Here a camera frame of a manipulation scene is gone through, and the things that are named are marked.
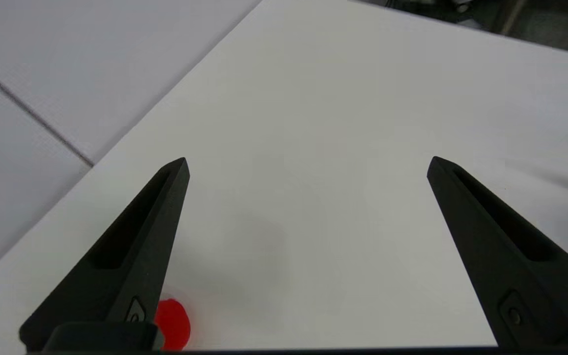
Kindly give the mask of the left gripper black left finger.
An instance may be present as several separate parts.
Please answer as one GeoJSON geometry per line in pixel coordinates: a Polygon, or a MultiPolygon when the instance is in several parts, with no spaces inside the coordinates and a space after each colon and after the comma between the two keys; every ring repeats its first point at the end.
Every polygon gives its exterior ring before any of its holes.
{"type": "Polygon", "coordinates": [[[151,351],[153,323],[190,173],[185,158],[147,182],[20,327],[27,351],[151,351]]]}

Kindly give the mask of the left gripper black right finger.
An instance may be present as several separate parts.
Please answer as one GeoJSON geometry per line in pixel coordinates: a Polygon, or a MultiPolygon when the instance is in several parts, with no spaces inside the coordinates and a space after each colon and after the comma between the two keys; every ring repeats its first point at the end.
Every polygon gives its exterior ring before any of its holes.
{"type": "Polygon", "coordinates": [[[456,163],[427,179],[497,344],[568,348],[568,252],[456,163]]]}

